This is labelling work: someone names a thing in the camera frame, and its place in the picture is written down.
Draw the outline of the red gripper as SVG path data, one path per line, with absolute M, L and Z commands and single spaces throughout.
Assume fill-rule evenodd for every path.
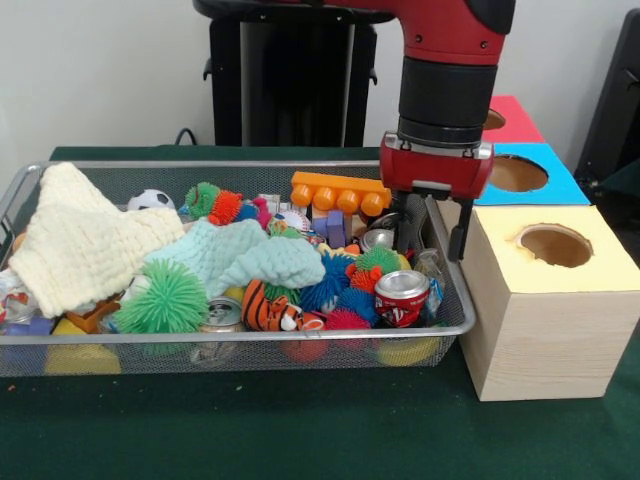
M 494 145 L 481 142 L 469 148 L 438 148 L 412 143 L 387 131 L 380 145 L 380 176 L 394 192 L 398 221 L 395 250 L 407 253 L 412 243 L 412 215 L 409 193 L 427 192 L 455 198 L 460 205 L 458 223 L 449 237 L 448 260 L 460 261 L 472 214 L 472 200 L 482 196 L 494 166 Z

